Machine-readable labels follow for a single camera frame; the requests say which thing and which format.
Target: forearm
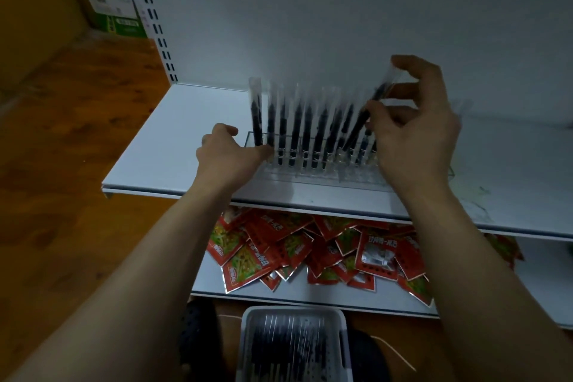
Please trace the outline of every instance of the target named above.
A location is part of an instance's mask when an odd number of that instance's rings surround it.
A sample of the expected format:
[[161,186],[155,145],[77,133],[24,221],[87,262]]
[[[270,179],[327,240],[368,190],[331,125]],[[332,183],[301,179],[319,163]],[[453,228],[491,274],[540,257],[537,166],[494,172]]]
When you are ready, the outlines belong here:
[[209,234],[229,197],[194,184],[14,380],[153,378],[161,353],[175,348]]
[[407,197],[444,328],[464,377],[570,380],[573,348],[448,188]]

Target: left arm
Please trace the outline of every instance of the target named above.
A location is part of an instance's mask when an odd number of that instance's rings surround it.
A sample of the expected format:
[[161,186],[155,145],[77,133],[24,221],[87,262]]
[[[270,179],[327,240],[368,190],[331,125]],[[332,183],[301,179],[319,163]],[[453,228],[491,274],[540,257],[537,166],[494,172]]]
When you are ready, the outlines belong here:
[[241,148],[217,124],[197,149],[199,168],[121,266],[51,335],[10,381],[157,378],[175,348],[179,321],[215,221],[272,148]]

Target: cable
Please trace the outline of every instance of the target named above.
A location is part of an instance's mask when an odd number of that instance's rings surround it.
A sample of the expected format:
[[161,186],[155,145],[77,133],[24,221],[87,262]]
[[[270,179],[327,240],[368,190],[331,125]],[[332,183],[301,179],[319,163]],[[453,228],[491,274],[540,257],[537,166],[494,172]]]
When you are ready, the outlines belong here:
[[410,363],[406,360],[406,358],[405,358],[404,356],[400,355],[400,353],[399,353],[396,349],[394,349],[394,348],[390,345],[390,343],[388,343],[386,340],[383,340],[382,338],[376,337],[376,336],[374,336],[374,335],[370,335],[370,336],[371,336],[373,339],[378,340],[378,341],[381,341],[381,342],[383,342],[384,344],[386,344],[386,345],[392,350],[392,352],[394,352],[396,355],[398,355],[398,356],[400,357],[400,359],[401,359],[402,361],[404,361],[404,362],[408,365],[408,367],[410,367],[413,371],[417,371],[416,368],[415,368],[412,364],[410,364]]
[[[240,317],[239,315],[217,314],[217,316],[218,316],[218,317],[236,318],[236,319],[239,319],[239,320],[243,320],[243,318]],[[408,367],[410,367],[413,371],[417,371],[416,368],[415,368],[412,364],[410,364],[410,363],[406,360],[406,358],[405,358],[404,356],[400,355],[400,353],[399,353],[396,349],[394,349],[394,348],[392,347],[392,345],[391,345],[390,343],[388,343],[386,340],[384,340],[383,338],[377,337],[377,336],[375,336],[375,335],[370,335],[370,337],[372,337],[373,339],[378,340],[378,341],[381,341],[381,342],[383,342],[384,344],[386,344],[386,345],[392,350],[392,352],[394,352],[396,355],[398,355],[398,357],[399,357],[402,361],[405,362],[405,364],[406,364]]]

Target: person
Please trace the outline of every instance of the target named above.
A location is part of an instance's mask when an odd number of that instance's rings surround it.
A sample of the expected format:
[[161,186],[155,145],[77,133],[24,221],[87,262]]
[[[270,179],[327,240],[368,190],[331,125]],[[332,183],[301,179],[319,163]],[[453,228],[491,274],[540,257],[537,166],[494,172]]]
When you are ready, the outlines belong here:
[[[448,186],[460,132],[440,67],[416,56],[392,63],[418,79],[370,101],[380,171],[419,236],[435,303],[461,380],[573,380],[573,346],[472,223]],[[210,232],[231,195],[272,153],[239,147],[237,129],[213,127],[197,149],[197,176],[108,280],[51,335],[11,381],[160,378],[174,349]]]

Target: floor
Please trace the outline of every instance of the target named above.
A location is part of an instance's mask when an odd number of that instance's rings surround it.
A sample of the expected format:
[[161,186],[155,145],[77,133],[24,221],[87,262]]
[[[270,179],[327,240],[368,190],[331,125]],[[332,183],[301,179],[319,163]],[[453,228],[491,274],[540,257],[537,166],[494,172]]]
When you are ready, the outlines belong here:
[[[0,107],[0,378],[121,263],[174,201],[116,195],[100,183],[169,87],[153,41],[88,34],[40,67]],[[219,314],[248,303],[221,300]],[[346,313],[418,367],[445,337],[439,321]],[[240,321],[221,317],[236,362]],[[381,344],[396,379],[412,370]]]

